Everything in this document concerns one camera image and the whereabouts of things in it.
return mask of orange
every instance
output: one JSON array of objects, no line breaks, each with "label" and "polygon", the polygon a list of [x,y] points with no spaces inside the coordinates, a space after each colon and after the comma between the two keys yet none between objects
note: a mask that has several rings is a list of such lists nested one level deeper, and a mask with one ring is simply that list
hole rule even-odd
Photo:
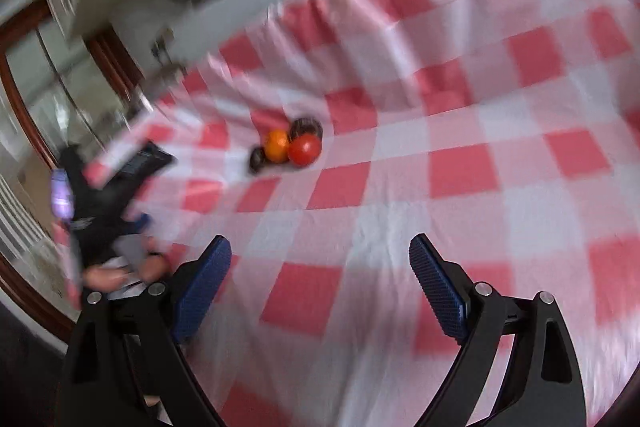
[{"label": "orange", "polygon": [[284,163],[289,159],[289,136],[287,131],[270,131],[264,140],[264,155],[273,163]]}]

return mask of glass door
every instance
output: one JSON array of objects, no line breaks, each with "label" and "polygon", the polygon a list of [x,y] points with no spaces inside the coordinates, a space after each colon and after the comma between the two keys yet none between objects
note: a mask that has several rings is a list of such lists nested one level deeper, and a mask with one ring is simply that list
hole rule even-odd
[{"label": "glass door", "polygon": [[67,42],[37,0],[0,26],[0,77],[0,287],[66,341],[78,311],[52,241],[51,169],[66,144],[101,152],[142,76],[113,29]]}]

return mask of person's hand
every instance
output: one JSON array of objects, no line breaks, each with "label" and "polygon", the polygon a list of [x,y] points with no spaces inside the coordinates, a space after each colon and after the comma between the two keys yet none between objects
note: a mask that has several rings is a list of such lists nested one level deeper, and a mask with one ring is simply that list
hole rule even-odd
[{"label": "person's hand", "polygon": [[[147,238],[146,247],[153,248],[153,240]],[[138,276],[146,284],[160,279],[171,270],[171,265],[164,255],[149,255],[138,270]],[[82,279],[84,285],[92,290],[104,293],[114,292],[126,285],[131,273],[124,268],[105,268],[104,266],[90,266],[84,270]]]}]

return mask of purple object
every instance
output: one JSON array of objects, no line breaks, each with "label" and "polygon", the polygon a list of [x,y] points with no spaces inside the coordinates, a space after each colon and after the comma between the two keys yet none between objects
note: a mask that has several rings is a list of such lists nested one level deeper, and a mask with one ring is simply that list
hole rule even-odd
[{"label": "purple object", "polygon": [[54,169],[51,175],[51,208],[53,215],[62,221],[74,217],[74,196],[63,169]]}]

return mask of tablecloth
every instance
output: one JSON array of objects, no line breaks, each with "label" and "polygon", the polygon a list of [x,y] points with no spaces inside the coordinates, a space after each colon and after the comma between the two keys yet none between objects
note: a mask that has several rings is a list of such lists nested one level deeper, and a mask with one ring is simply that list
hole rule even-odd
[{"label": "tablecloth", "polygon": [[[288,0],[204,57],[92,167],[177,164],[135,204],[176,266],[232,268],[188,360],[230,427],[413,425],[458,346],[408,264],[425,232],[504,295],[558,300],[590,423],[640,359],[640,0]],[[309,168],[247,170],[324,126]],[[487,414],[508,340],[474,413]]]}]

